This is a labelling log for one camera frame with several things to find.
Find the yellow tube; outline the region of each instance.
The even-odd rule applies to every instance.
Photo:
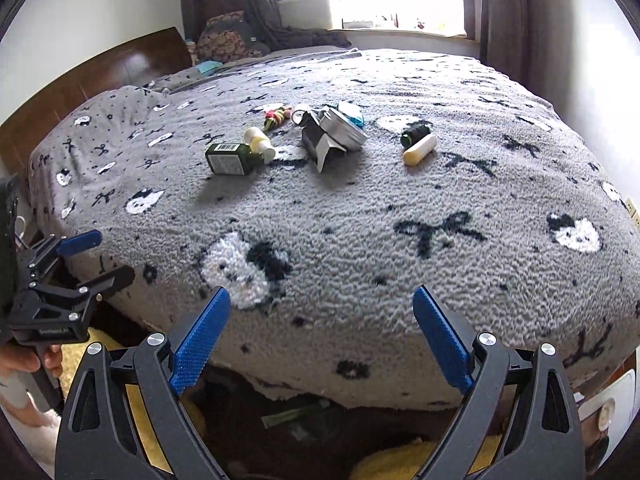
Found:
[[[407,166],[416,166],[437,144],[438,138],[434,134],[429,134],[406,150],[402,154],[402,161]]]

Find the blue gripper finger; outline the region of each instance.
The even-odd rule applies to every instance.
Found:
[[[169,384],[176,395],[198,380],[230,312],[231,298],[226,289],[220,287],[174,352],[174,373]]]
[[[93,249],[102,243],[102,235],[100,231],[94,229],[81,235],[74,236],[72,238],[65,238],[60,240],[60,243],[56,247],[56,253],[58,256],[66,258],[73,256],[74,254],[82,253],[89,249]]]
[[[469,373],[471,356],[424,285],[414,293],[414,316],[447,383],[465,395],[474,384]]]

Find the gray fleece blanket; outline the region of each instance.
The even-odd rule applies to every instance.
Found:
[[[215,176],[272,103],[360,105],[369,141],[319,174],[286,123],[278,156]],[[399,134],[432,123],[417,167]],[[127,86],[63,120],[31,157],[45,233],[100,229],[80,279],[132,265],[113,304],[168,330],[226,287],[212,356],[271,398],[435,409],[459,402],[412,314],[426,284],[509,345],[552,342],[578,385],[640,343],[640,244],[606,172],[552,106],[475,59],[373,50],[235,67],[163,96]]]

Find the blue item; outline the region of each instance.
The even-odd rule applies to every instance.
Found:
[[[348,103],[347,101],[340,101],[338,103],[338,111],[357,127],[364,128],[364,117],[358,105]]]
[[[198,381],[230,312],[231,297],[225,288],[220,287],[174,352],[174,373],[169,384],[176,395]]]
[[[207,74],[208,72],[213,72],[215,69],[220,68],[222,63],[218,61],[203,61],[202,63],[198,63],[196,68],[198,72],[201,74]]]
[[[62,258],[73,256],[74,254],[82,253],[93,249],[102,243],[102,234],[100,231],[94,229],[87,233],[83,233],[72,238],[65,238],[60,240],[56,248],[56,253]]]
[[[471,355],[425,286],[414,293],[414,316],[447,383],[463,395],[468,393],[474,384],[469,373]]]

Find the wall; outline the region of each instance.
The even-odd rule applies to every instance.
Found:
[[[640,203],[640,41],[614,0],[532,0],[529,89]]]
[[[27,0],[0,41],[0,123],[69,69],[168,27],[183,33],[180,0]]]

